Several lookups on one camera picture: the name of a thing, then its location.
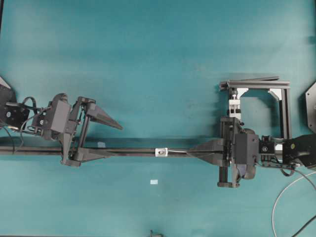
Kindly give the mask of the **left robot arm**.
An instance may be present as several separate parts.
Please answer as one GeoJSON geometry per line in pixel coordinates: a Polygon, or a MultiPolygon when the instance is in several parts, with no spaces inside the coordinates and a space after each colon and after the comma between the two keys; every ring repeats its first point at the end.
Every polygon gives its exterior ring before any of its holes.
{"type": "Polygon", "coordinates": [[[108,153],[92,153],[84,147],[91,122],[122,129],[93,99],[80,96],[71,105],[67,94],[59,93],[47,107],[38,107],[32,96],[17,102],[15,91],[3,79],[0,81],[1,127],[58,141],[63,165],[80,166],[83,162],[109,156],[108,153]]]}

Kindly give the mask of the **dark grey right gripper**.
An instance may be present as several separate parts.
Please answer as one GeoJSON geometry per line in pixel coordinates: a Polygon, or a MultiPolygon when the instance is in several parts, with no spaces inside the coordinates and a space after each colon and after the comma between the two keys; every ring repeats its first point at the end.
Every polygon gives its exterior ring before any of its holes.
{"type": "Polygon", "coordinates": [[[220,139],[213,139],[189,149],[188,155],[201,159],[219,167],[218,187],[237,188],[241,179],[250,180],[255,177],[254,164],[237,164],[235,155],[235,141],[237,134],[250,134],[258,140],[252,129],[242,128],[243,123],[237,118],[221,118],[220,139]]]}

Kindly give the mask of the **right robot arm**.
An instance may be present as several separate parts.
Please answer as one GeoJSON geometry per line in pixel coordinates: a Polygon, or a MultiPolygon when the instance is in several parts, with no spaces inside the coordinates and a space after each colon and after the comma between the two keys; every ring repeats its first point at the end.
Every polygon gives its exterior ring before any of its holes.
{"type": "Polygon", "coordinates": [[[302,165],[316,168],[316,136],[294,139],[259,137],[242,128],[237,118],[222,117],[221,138],[210,140],[188,150],[187,154],[219,167],[218,187],[237,188],[241,179],[255,177],[256,165],[294,172],[302,165]]]}

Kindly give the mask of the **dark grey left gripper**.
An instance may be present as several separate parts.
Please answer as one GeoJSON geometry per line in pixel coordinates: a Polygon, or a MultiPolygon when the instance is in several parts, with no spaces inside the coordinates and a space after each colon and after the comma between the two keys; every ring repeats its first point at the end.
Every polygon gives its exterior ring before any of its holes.
{"type": "Polygon", "coordinates": [[[78,97],[68,116],[65,132],[59,134],[59,142],[62,145],[62,165],[78,167],[84,162],[111,157],[111,153],[104,150],[83,148],[90,121],[123,130],[123,127],[117,121],[96,105],[95,100],[78,97]],[[81,123],[80,110],[84,112],[84,119],[77,150],[74,151],[72,144],[76,143],[77,126],[81,123]]]}

